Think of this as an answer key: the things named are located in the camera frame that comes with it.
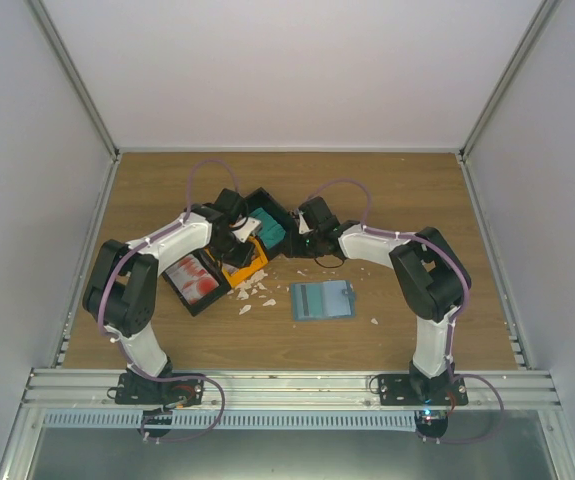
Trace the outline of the black three-compartment card tray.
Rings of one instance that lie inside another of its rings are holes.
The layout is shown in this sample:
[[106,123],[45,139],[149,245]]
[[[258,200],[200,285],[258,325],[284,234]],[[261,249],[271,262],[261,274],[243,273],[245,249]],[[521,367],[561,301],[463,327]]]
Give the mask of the black three-compartment card tray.
[[233,231],[220,228],[210,243],[176,260],[162,274],[188,312],[196,316],[286,251],[295,222],[264,188],[246,197],[224,189],[208,208],[239,212]]

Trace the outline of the blue leather card holder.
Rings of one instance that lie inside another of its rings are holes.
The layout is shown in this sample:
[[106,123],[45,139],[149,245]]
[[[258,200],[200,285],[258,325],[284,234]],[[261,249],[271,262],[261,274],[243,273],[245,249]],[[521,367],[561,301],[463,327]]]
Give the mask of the blue leather card holder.
[[356,294],[349,281],[293,283],[291,311],[296,322],[354,318]]

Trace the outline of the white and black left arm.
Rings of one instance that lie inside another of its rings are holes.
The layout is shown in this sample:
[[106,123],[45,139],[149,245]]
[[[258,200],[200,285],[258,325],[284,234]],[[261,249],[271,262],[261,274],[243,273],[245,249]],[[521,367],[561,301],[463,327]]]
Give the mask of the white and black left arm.
[[151,319],[158,278],[185,256],[203,248],[236,268],[251,264],[249,240],[257,221],[245,199],[224,189],[211,204],[193,204],[181,215],[140,239],[105,242],[97,255],[82,297],[82,307],[101,335],[117,343],[127,368],[141,376],[138,391],[152,404],[170,398],[173,380],[165,372],[170,360],[161,349]]

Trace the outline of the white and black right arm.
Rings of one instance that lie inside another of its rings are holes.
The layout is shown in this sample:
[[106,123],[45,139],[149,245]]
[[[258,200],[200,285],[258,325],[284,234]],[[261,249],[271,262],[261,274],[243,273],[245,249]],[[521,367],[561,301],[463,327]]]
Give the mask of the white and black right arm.
[[409,365],[411,396],[431,405],[444,395],[453,382],[455,323],[469,302],[471,278],[438,229],[397,232],[357,221],[334,221],[329,227],[292,234],[286,255],[311,259],[332,255],[392,269],[417,319]]

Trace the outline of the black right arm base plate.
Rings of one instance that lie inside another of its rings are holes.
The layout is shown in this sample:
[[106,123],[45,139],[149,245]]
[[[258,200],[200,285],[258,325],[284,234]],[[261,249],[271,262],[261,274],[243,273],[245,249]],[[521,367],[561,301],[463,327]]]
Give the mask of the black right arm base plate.
[[390,373],[375,377],[375,391],[382,406],[465,406],[469,403],[463,380],[449,374],[430,379],[420,374]]

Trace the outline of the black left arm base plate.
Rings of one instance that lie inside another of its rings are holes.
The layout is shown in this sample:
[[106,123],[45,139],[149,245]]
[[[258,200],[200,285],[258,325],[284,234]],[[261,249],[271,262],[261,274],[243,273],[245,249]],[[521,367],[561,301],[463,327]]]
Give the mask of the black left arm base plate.
[[199,405],[202,402],[203,387],[202,379],[156,382],[127,370],[119,376],[117,385],[107,390],[107,397],[119,405],[174,408],[176,405]]

